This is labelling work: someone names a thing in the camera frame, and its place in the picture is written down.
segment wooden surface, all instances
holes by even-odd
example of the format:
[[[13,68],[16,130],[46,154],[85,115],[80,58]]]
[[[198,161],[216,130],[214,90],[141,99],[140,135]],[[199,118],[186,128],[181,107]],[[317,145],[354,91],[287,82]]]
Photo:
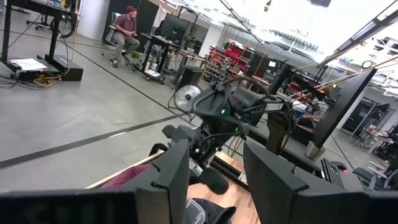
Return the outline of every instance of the wooden surface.
[[[231,164],[235,169],[243,170],[243,166],[239,162],[226,154],[218,152],[216,156]],[[233,181],[229,180],[228,182],[229,188],[223,195],[213,193],[206,185],[195,184],[189,186],[187,197],[203,198],[224,208],[235,206],[236,212],[232,218],[232,224],[260,224],[251,194]]]

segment white pillar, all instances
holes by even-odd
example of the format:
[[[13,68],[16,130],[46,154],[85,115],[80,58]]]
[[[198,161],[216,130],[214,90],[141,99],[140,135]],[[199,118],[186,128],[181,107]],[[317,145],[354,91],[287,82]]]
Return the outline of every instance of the white pillar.
[[[341,121],[337,124],[336,129],[341,129],[344,125],[344,123],[348,120],[349,116],[351,116],[351,113],[355,110],[355,108],[359,105],[361,102],[363,96],[365,95],[366,89],[362,90],[362,92],[358,95],[358,97],[355,99],[354,103],[350,106],[346,114],[344,114],[343,118]]]
[[[201,49],[199,51],[199,56],[204,57],[206,54],[209,54],[210,46],[215,46],[220,39],[225,26],[220,24],[219,26],[211,24],[209,30],[207,31],[207,35],[203,44],[201,45]]]
[[[101,40],[106,23],[110,0],[84,0],[77,28],[78,34]]]

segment man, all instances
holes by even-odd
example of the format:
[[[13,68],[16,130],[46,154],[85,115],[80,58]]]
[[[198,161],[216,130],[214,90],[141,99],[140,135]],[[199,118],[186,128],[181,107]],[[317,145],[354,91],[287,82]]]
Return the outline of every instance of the man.
[[[323,92],[325,93],[326,97],[330,98],[331,95],[330,88],[324,89]],[[319,110],[314,112],[313,114],[303,115],[297,122],[298,125],[313,129],[318,124],[318,122],[324,117],[326,111],[329,108],[329,106],[325,102],[319,101],[317,99],[313,100],[312,103],[314,105],[318,103]]]
[[[137,9],[132,6],[128,6],[126,8],[126,13],[120,15],[113,24],[116,27],[113,39],[118,43],[114,56],[111,58],[111,65],[114,68],[118,67],[120,55],[128,60],[127,55],[133,53],[133,51],[139,47],[139,41],[134,38],[137,28],[136,17]],[[122,54],[125,44],[128,45],[128,47],[126,52]]]
[[[164,21],[160,22],[159,27],[156,28],[156,30],[154,32],[154,35],[162,36],[161,30],[162,30],[163,23],[164,23]],[[153,45],[152,46],[152,50],[156,53],[156,64],[159,65],[160,64],[160,58],[162,57],[164,51],[162,50],[162,47],[159,46],[159,45]],[[169,65],[170,65],[171,60],[172,60],[172,54],[170,52],[168,52],[166,61],[164,63],[164,68],[165,69],[169,69]]]

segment metal pole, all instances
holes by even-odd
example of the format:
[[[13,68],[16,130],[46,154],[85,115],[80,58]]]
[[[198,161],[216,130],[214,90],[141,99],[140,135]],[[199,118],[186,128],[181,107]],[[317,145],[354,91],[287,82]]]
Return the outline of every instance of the metal pole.
[[[362,119],[362,121],[360,122],[360,124],[356,127],[356,129],[353,131],[353,133],[351,134],[351,136],[354,135],[354,133],[358,130],[358,128],[361,126],[361,124],[365,121],[365,119],[368,117],[368,115],[372,112],[373,108],[375,107],[377,103],[374,103],[372,108],[369,110],[369,112],[365,115],[365,117]]]

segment white label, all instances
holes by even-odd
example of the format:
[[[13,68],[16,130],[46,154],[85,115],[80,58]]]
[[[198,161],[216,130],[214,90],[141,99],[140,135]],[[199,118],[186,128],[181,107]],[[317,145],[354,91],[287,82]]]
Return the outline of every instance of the white label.
[[[283,103],[269,103],[266,107],[266,111],[277,111],[284,107]]]

